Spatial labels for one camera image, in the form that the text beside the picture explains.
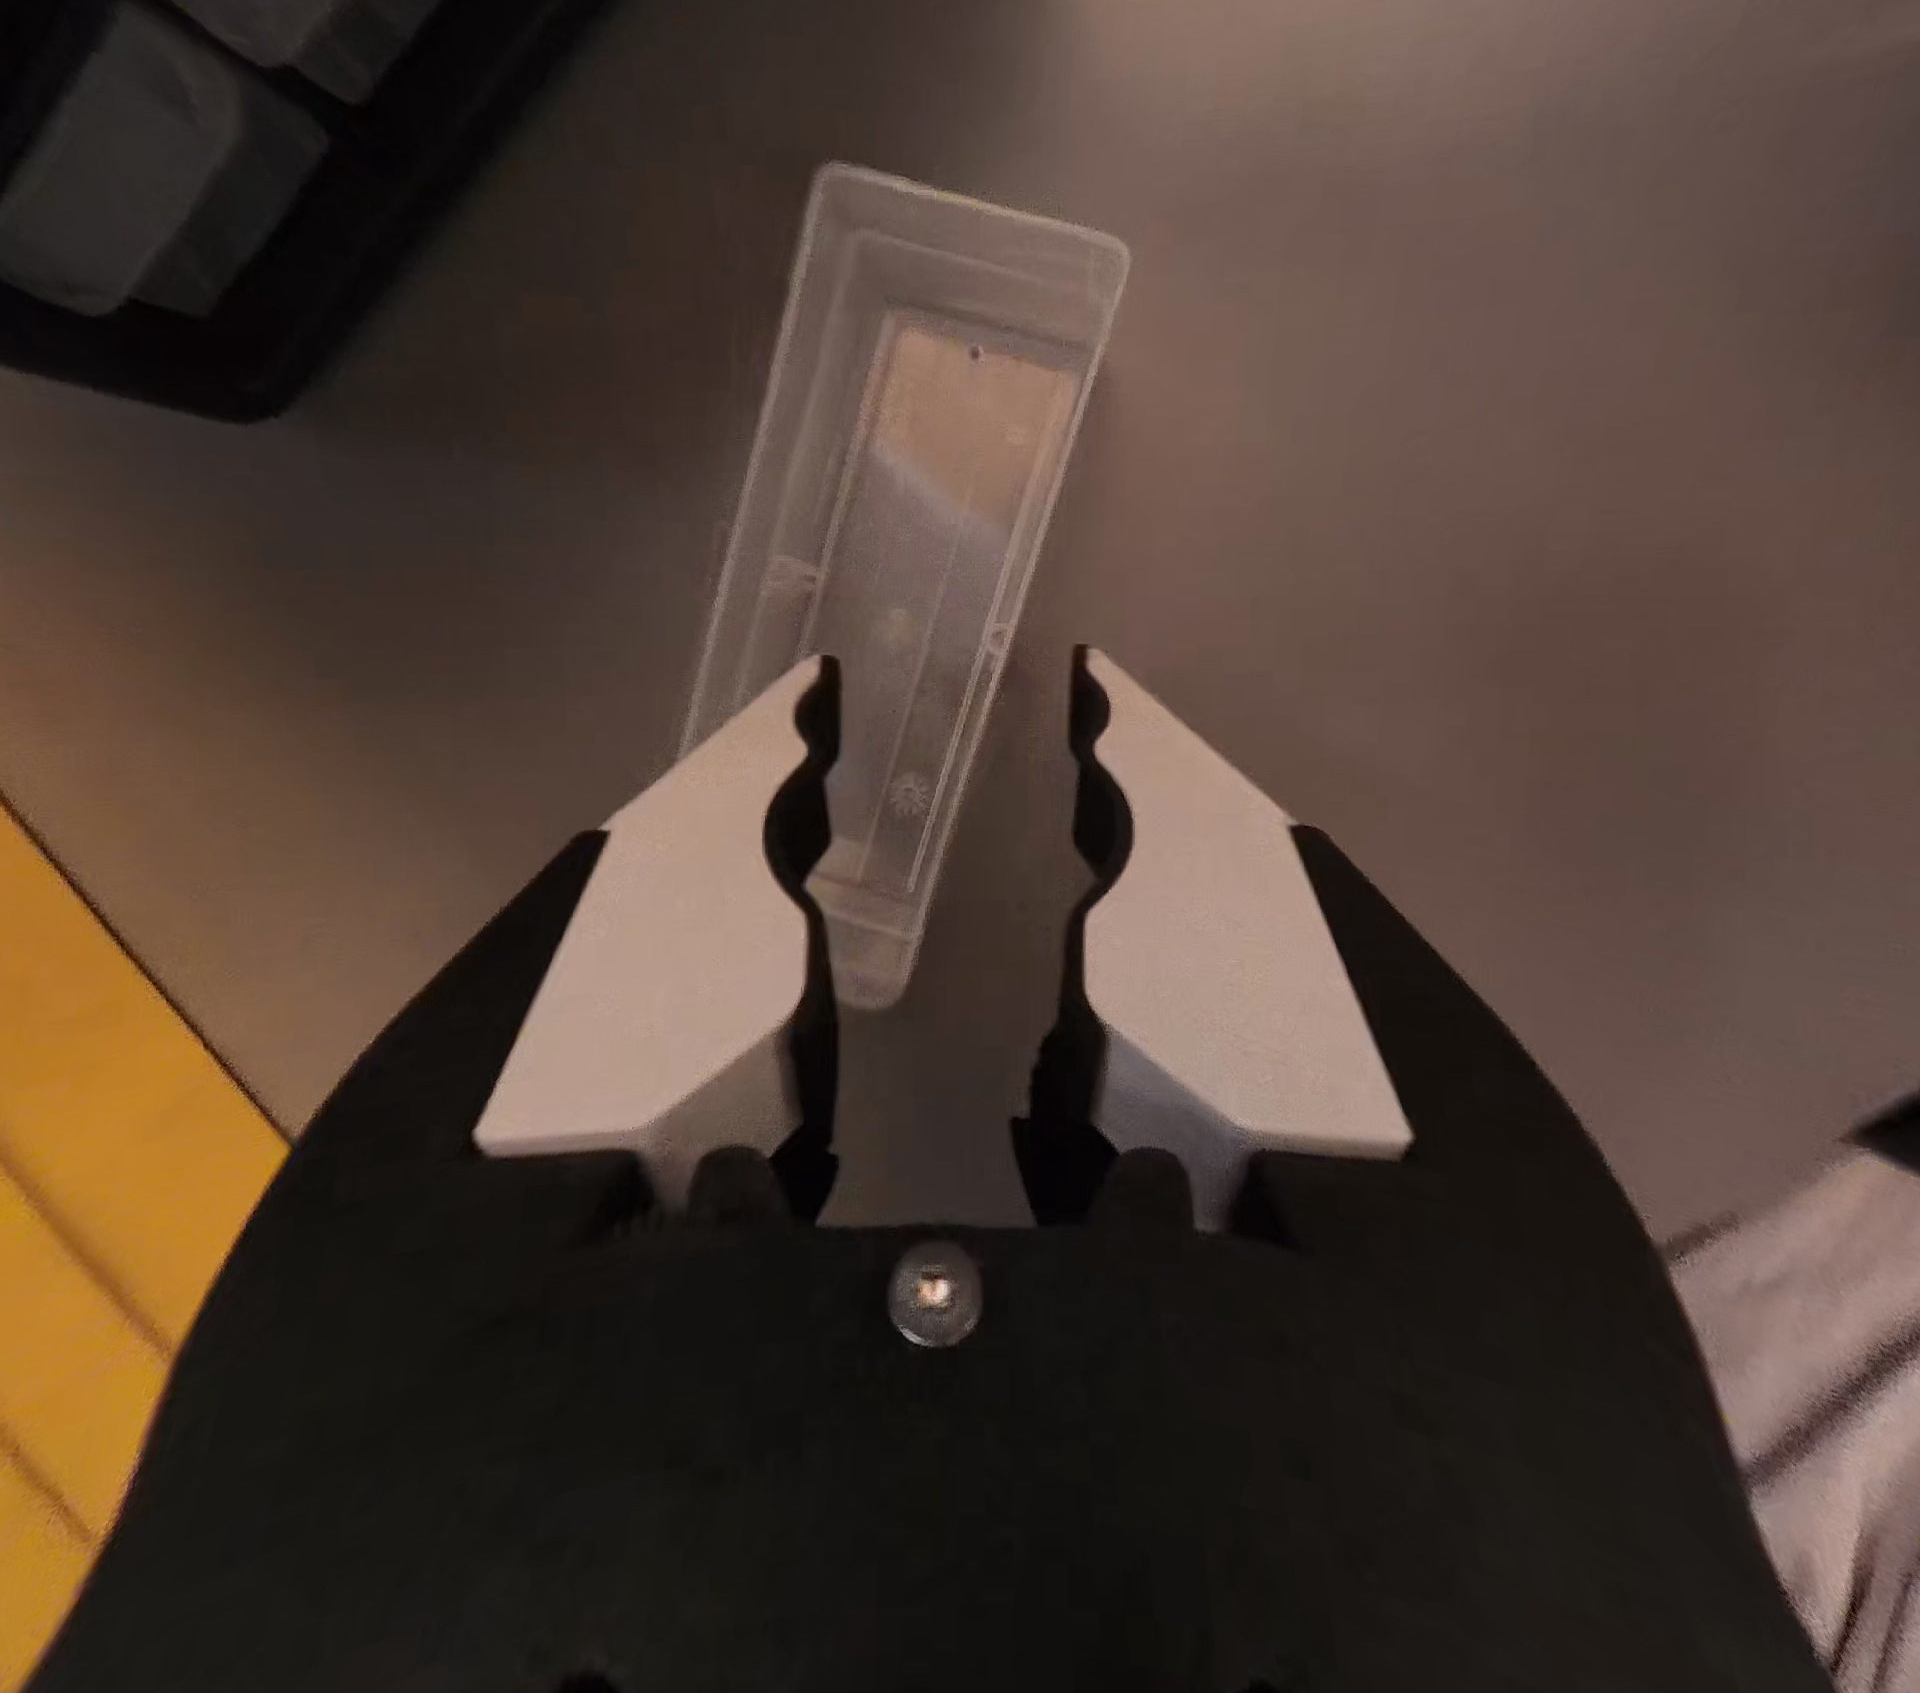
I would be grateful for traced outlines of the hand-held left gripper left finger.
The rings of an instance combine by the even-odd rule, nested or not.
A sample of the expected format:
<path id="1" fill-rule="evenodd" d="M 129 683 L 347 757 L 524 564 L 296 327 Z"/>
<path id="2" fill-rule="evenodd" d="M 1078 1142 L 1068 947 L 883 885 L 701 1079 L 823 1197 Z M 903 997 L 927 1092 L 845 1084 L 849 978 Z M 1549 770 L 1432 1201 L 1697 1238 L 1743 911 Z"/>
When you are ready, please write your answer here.
<path id="1" fill-rule="evenodd" d="M 805 1150 L 790 1035 L 834 1029 L 805 877 L 823 856 L 834 660 L 805 656 L 601 831 L 477 1108 L 484 1158 L 626 1150 L 689 1210 L 708 1150 Z"/>

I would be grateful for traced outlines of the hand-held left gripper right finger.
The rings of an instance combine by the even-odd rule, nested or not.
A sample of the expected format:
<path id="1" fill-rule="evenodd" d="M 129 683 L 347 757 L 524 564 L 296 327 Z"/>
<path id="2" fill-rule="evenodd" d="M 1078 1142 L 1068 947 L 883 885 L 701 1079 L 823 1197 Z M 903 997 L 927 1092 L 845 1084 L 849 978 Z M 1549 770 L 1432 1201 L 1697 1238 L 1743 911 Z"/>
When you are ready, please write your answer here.
<path id="1" fill-rule="evenodd" d="M 1262 1150 L 1405 1164 L 1408 1113 L 1298 821 L 1087 640 L 1068 770 L 1087 885 L 1016 1113 L 1033 1224 L 1080 1224 L 1122 1150 L 1172 1150 L 1204 1231 L 1236 1229 Z"/>

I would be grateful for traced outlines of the clear plastic drawer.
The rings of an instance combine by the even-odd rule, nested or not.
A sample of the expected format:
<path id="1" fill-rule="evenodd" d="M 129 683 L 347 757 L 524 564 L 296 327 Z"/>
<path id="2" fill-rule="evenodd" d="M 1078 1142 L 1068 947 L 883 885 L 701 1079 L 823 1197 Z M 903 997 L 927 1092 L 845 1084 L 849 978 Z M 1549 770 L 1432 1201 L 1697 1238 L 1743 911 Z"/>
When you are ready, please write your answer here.
<path id="1" fill-rule="evenodd" d="M 845 1005 L 904 997 L 1133 255 L 823 167 L 680 748 L 845 674 L 810 902 Z"/>

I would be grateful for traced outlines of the black drawer cabinet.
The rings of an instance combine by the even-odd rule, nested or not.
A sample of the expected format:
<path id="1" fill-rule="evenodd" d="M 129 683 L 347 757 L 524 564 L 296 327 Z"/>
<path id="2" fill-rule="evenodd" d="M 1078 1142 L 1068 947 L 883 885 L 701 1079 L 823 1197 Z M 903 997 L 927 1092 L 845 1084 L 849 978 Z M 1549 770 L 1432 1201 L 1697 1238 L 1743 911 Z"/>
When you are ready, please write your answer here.
<path id="1" fill-rule="evenodd" d="M 283 415 L 341 363 L 601 6 L 452 0 L 430 14 L 423 45 L 362 109 L 273 70 L 264 85 L 324 126 L 324 159 L 214 315 L 194 323 L 158 303 L 84 315 L 4 282 L 4 374 L 232 431 Z"/>

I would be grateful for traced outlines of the yellow plastic bin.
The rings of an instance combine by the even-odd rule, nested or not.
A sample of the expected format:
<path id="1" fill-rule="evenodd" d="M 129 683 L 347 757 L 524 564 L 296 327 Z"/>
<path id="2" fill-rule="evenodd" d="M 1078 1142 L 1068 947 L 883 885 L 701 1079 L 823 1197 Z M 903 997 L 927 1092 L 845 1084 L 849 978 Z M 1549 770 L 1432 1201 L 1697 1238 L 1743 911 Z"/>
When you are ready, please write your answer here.
<path id="1" fill-rule="evenodd" d="M 0 1689 L 106 1548 L 283 1134 L 0 811 Z"/>

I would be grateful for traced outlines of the person's white shirt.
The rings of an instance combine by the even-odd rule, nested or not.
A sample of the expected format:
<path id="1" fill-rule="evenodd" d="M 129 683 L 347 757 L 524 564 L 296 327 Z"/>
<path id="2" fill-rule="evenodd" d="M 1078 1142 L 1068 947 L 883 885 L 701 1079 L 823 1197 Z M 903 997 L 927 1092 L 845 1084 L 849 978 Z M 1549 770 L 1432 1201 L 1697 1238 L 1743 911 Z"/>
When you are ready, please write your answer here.
<path id="1" fill-rule="evenodd" d="M 1750 1517 L 1834 1689 L 1920 1689 L 1920 1176 L 1867 1146 L 1666 1244 Z"/>

